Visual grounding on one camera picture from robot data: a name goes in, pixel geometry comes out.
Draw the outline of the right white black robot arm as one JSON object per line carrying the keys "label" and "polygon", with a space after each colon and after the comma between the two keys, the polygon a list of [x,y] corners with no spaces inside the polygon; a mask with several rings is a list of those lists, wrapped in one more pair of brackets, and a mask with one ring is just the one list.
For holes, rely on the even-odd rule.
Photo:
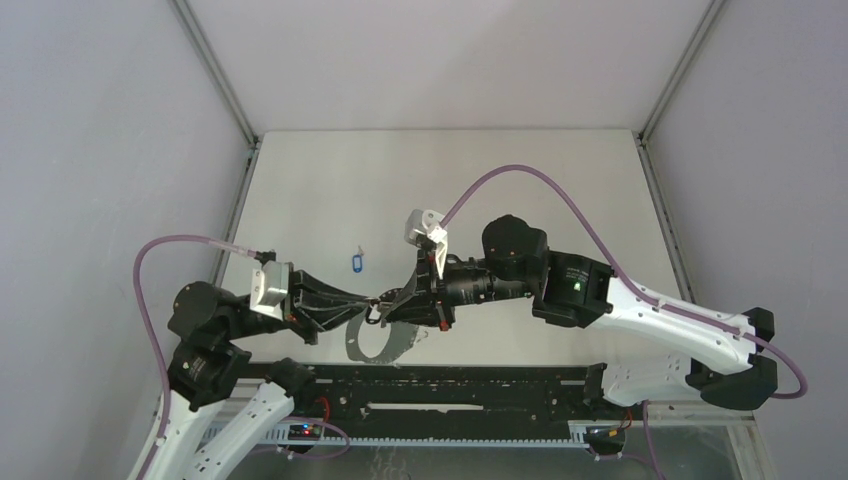
{"label": "right white black robot arm", "polygon": [[629,284],[610,265],[550,249],[544,231],[512,215],[484,228],[480,259],[448,253],[420,210],[406,236],[417,249],[414,271],[405,286],[371,303],[370,324],[445,331],[459,307],[527,299],[532,315],[549,325],[621,330],[670,348],[640,364],[590,366],[581,402],[596,418],[653,398],[752,411],[776,394],[778,367],[764,354],[775,333],[768,310],[725,314]]}

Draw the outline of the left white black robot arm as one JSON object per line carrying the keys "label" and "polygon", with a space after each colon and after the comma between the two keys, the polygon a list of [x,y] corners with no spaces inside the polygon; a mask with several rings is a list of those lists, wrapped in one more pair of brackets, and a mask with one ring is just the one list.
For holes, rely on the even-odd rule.
{"label": "left white black robot arm", "polygon": [[366,314],[376,301],[314,282],[300,271],[282,286],[262,268],[249,294],[238,296],[207,282],[184,286],[168,322],[179,342],[164,358],[141,287],[133,287],[163,382],[160,407],[132,479],[225,479],[264,435],[289,420],[304,433],[346,433],[329,421],[329,404],[307,366],[283,358],[271,364],[255,393],[210,441],[209,426],[246,373],[252,355],[235,340],[289,330],[307,343],[337,323]]}

